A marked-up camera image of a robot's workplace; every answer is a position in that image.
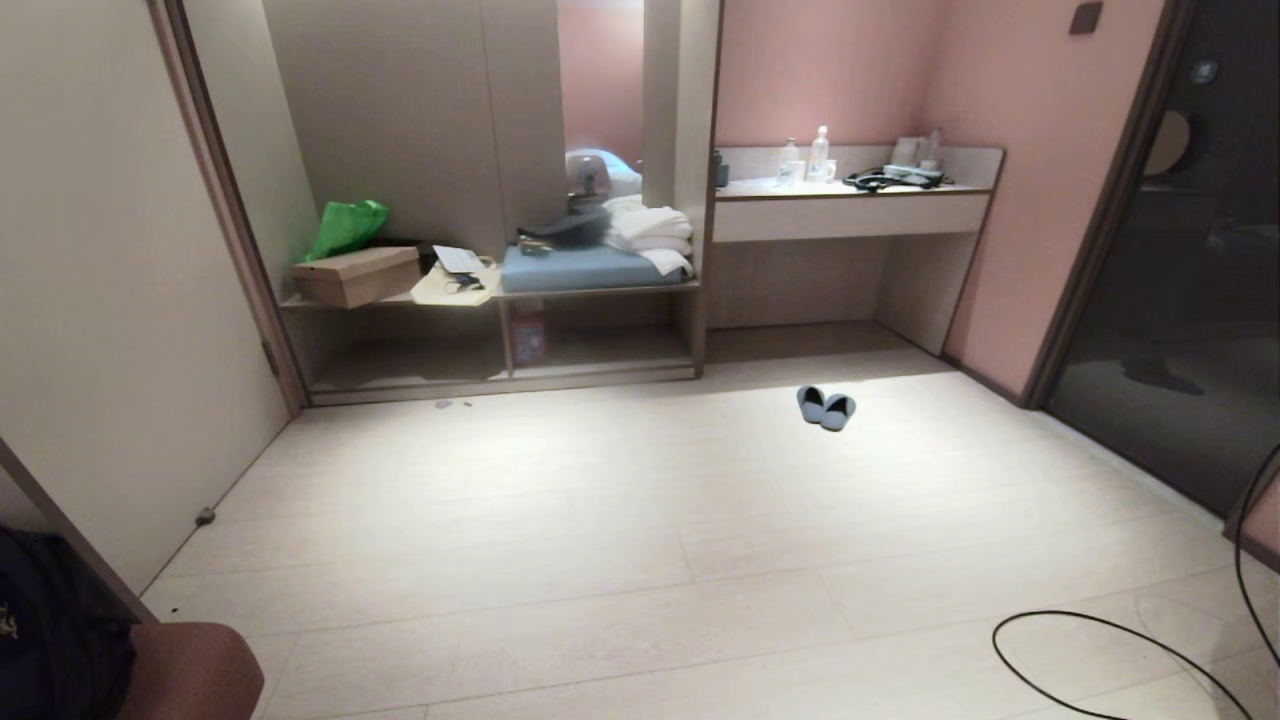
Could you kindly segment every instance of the cable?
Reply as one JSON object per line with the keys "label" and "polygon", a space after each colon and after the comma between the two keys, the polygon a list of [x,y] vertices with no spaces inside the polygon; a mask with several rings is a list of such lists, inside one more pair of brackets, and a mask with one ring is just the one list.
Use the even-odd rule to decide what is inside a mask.
{"label": "cable", "polygon": [[[1257,475],[1254,475],[1253,482],[1251,482],[1249,487],[1244,491],[1244,501],[1240,503],[1240,516],[1239,516],[1239,519],[1238,519],[1238,521],[1235,524],[1235,530],[1231,533],[1231,544],[1234,546],[1234,550],[1235,550],[1235,553],[1234,553],[1234,559],[1235,559],[1235,580],[1236,580],[1236,583],[1240,587],[1240,597],[1244,598],[1244,606],[1245,606],[1245,609],[1248,609],[1249,618],[1253,619],[1253,625],[1258,629],[1258,634],[1262,635],[1262,642],[1267,646],[1267,650],[1271,651],[1271,657],[1272,657],[1272,660],[1275,660],[1276,667],[1280,667],[1280,655],[1276,653],[1276,647],[1274,644],[1271,644],[1271,639],[1267,637],[1266,628],[1262,626],[1262,620],[1258,618],[1257,611],[1253,609],[1253,601],[1249,598],[1249,589],[1244,585],[1244,570],[1242,569],[1242,564],[1240,564],[1240,539],[1243,538],[1244,519],[1249,516],[1249,511],[1252,510],[1252,500],[1253,500],[1254,491],[1257,491],[1258,486],[1262,484],[1262,480],[1266,478],[1266,470],[1267,470],[1267,468],[1271,466],[1272,461],[1276,460],[1277,456],[1280,456],[1280,446],[1276,446],[1275,450],[1271,451],[1271,455],[1267,456],[1267,460],[1262,464],[1262,468],[1258,469]],[[1042,688],[1042,687],[1037,685],[1036,683],[1030,682],[1030,679],[1028,679],[1027,675],[1023,675],[1021,673],[1019,673],[1018,669],[1014,667],[1012,662],[1010,662],[1009,659],[1005,657],[1005,653],[1000,650],[1000,630],[1004,629],[1005,625],[1009,625],[1010,623],[1015,623],[1018,620],[1024,620],[1027,618],[1042,618],[1042,616],[1074,618],[1076,620],[1085,620],[1085,621],[1089,621],[1089,623],[1097,623],[1100,625],[1106,625],[1108,628],[1114,628],[1116,630],[1121,630],[1124,633],[1128,633],[1128,634],[1130,634],[1130,635],[1133,635],[1135,638],[1140,638],[1140,639],[1143,639],[1143,641],[1146,641],[1146,642],[1148,642],[1148,643],[1151,643],[1151,644],[1153,644],[1153,646],[1164,650],[1165,652],[1169,652],[1170,655],[1178,657],[1179,660],[1181,660],[1183,662],[1190,665],[1192,667],[1194,667],[1201,675],[1204,675],[1206,678],[1210,679],[1211,683],[1213,683],[1215,685],[1217,685],[1217,689],[1222,691],[1222,694],[1225,694],[1228,697],[1228,700],[1230,700],[1231,703],[1235,705],[1236,710],[1240,711],[1240,714],[1244,716],[1245,720],[1253,720],[1253,716],[1249,715],[1249,711],[1244,708],[1244,705],[1240,703],[1239,698],[1236,698],[1234,694],[1231,694],[1231,691],[1229,691],[1226,688],[1226,685],[1224,685],[1208,670],[1201,667],[1192,659],[1187,657],[1185,655],[1183,655],[1180,652],[1178,652],[1176,650],[1169,647],[1167,644],[1157,641],[1156,638],[1153,638],[1151,635],[1144,635],[1144,634],[1142,634],[1138,630],[1134,630],[1132,628],[1125,628],[1124,625],[1120,625],[1117,623],[1112,623],[1111,620],[1105,620],[1102,618],[1097,618],[1097,616],[1093,616],[1093,615],[1085,615],[1084,612],[1071,612],[1069,610],[1036,610],[1036,611],[1032,611],[1032,612],[1019,612],[1018,615],[1012,615],[1012,616],[1009,616],[1009,618],[1005,618],[1004,620],[1001,620],[1000,624],[996,625],[996,629],[991,632],[991,644],[996,650],[996,655],[1000,657],[1000,661],[1004,662],[1005,667],[1009,667],[1009,671],[1012,673],[1014,675],[1016,675],[1019,680],[1021,680],[1023,683],[1025,683],[1027,687],[1029,687],[1030,689],[1038,692],[1039,694],[1050,698],[1051,701],[1056,702],[1057,705],[1060,705],[1060,706],[1062,706],[1062,707],[1065,707],[1068,710],[1079,712],[1080,715],[1087,715],[1089,717],[1102,717],[1103,720],[1132,720],[1129,717],[1120,717],[1119,715],[1106,715],[1106,714],[1102,714],[1102,712],[1093,712],[1091,710],[1085,710],[1083,707],[1071,705],[1071,703],[1066,702],[1065,700],[1055,697],[1052,693],[1050,693],[1044,688]]]}

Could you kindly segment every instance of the floor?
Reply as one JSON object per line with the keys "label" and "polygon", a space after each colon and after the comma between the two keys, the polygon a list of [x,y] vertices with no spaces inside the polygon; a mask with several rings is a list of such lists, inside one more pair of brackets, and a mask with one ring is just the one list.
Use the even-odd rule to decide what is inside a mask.
{"label": "floor", "polygon": [[[874,327],[762,337],[718,337],[699,382],[308,411],[145,600],[247,635],[266,719],[1076,717],[991,648],[1043,607],[1277,716],[1201,514]],[[858,401],[845,432],[800,421],[801,382]],[[1005,646],[1098,711],[1238,716],[1114,632]]]}

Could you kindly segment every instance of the dark glass door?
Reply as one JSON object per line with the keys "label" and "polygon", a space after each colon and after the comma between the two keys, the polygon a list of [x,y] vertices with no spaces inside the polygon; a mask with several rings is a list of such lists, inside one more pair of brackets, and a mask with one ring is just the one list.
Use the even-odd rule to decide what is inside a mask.
{"label": "dark glass door", "polygon": [[1280,442],[1275,0],[1198,3],[1048,411],[1225,516]]}

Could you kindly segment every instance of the blue slipper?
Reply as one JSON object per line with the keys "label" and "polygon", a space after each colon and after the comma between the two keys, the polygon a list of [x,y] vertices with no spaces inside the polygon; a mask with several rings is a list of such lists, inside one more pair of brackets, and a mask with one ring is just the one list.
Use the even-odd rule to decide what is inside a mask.
{"label": "blue slipper", "polygon": [[800,415],[804,416],[805,423],[813,423],[817,425],[822,421],[823,414],[827,411],[823,407],[827,401],[822,396],[822,391],[813,386],[804,386],[796,391],[796,402],[800,404]]}
{"label": "blue slipper", "polygon": [[833,395],[827,398],[827,406],[822,413],[822,427],[833,433],[838,433],[849,424],[849,418],[858,410],[858,404],[847,395]]}

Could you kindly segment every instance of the cardboard box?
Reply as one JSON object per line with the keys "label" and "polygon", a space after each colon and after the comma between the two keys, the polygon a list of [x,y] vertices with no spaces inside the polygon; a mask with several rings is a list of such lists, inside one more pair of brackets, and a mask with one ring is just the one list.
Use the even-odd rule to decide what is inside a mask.
{"label": "cardboard box", "polygon": [[408,292],[420,279],[416,247],[370,247],[293,266],[302,297],[335,307],[360,307]]}

